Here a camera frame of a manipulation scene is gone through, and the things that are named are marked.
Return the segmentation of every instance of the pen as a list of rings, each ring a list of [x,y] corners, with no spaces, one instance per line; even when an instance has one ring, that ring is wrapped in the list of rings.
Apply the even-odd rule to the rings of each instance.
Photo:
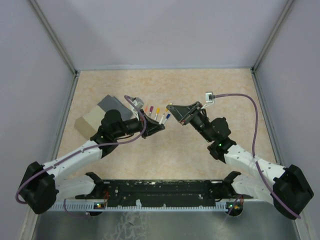
[[[150,111],[149,111],[149,115],[148,115],[148,117],[150,118],[151,117],[151,114],[152,114],[152,110],[154,109],[154,106],[151,106],[150,107]]]
[[[160,112],[160,107],[156,109],[154,120],[157,121],[158,114]]]
[[[169,105],[172,105],[172,102],[170,102]],[[165,108],[165,111],[168,112],[169,109],[168,109],[168,108]]]
[[[167,120],[170,118],[170,116],[171,116],[170,113],[168,113],[168,114],[166,115],[165,120],[164,120],[164,122],[163,122],[163,125],[166,124],[166,122],[167,122]]]
[[[161,117],[161,120],[160,120],[159,124],[161,124],[161,123],[162,123],[162,120],[164,119],[164,117],[165,117],[165,113],[162,115],[162,117]]]

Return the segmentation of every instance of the gray wall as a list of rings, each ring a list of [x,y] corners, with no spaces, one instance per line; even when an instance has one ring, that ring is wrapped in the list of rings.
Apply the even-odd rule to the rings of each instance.
[[[303,170],[314,191],[307,209],[320,236],[320,1],[296,1],[258,69],[287,165]]]
[[[38,0],[75,67],[251,67],[287,0]]]
[[[26,0],[0,7],[0,239],[20,233],[15,201],[26,167],[49,160],[72,74]]]

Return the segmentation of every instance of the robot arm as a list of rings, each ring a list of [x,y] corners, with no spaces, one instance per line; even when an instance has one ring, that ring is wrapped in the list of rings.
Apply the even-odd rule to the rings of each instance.
[[[249,177],[234,171],[225,178],[225,182],[230,184],[237,194],[264,200],[273,204],[287,218],[296,219],[288,211],[288,208],[294,213],[300,214],[314,196],[301,169],[295,165],[286,168],[257,156],[253,157],[251,153],[237,145],[235,141],[229,138],[231,131],[224,117],[209,121],[204,108],[213,104],[213,96],[211,96],[211,99],[210,96],[210,94],[206,94],[208,99],[204,106],[197,101],[189,106],[168,105],[167,109],[183,126],[190,123],[208,143],[213,142],[207,147],[213,158],[241,168],[252,175],[252,177]],[[260,172],[266,184],[271,186],[272,191],[288,208],[283,207],[277,198],[270,194],[257,166],[260,166]]]
[[[133,103],[138,106],[136,109],[143,106],[140,100],[133,99]],[[165,129],[163,124],[149,118],[142,109],[140,113],[146,122],[145,131],[141,135],[143,138]],[[110,154],[118,145],[124,143],[118,142],[121,137],[142,132],[144,122],[141,115],[138,115],[137,111],[134,115],[136,118],[123,121],[119,111],[109,110],[105,113],[97,133],[81,147],[43,165],[38,162],[31,163],[26,169],[16,198],[20,194],[36,214],[42,214],[57,200],[90,194],[97,181],[100,181],[95,175],[66,178],[84,166]]]

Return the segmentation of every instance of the speckled tile floor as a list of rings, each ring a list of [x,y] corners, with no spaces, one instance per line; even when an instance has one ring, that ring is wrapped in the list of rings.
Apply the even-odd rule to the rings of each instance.
[[[126,106],[124,95],[140,97],[149,106],[169,102],[189,105],[205,102],[205,92],[243,93],[258,102],[249,69],[153,69],[82,71],[63,133],[59,156],[81,146],[86,139],[75,129],[75,120],[88,113],[106,95],[116,96]],[[275,162],[260,106],[256,153]],[[244,97],[225,97],[207,108],[212,121],[226,117],[230,138],[248,151],[254,133],[255,111]],[[92,163],[72,176],[94,172],[104,179],[223,179],[236,170],[211,157],[209,145],[191,125],[181,126],[173,117],[166,129],[147,139],[117,147],[110,155]]]

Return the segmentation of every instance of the white cable connector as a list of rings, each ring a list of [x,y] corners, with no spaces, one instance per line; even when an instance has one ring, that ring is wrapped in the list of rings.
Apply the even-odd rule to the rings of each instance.
[[[144,106],[144,101],[142,101],[139,97],[136,97],[132,103],[138,108],[138,109],[142,109],[142,107]],[[134,109],[133,106],[130,106],[131,112],[134,114],[134,116],[139,119],[139,113],[137,112],[136,109]]]
[[[207,91],[205,93],[205,105],[203,105],[201,110],[213,105],[215,103],[214,99],[215,99],[214,93],[212,91]]]

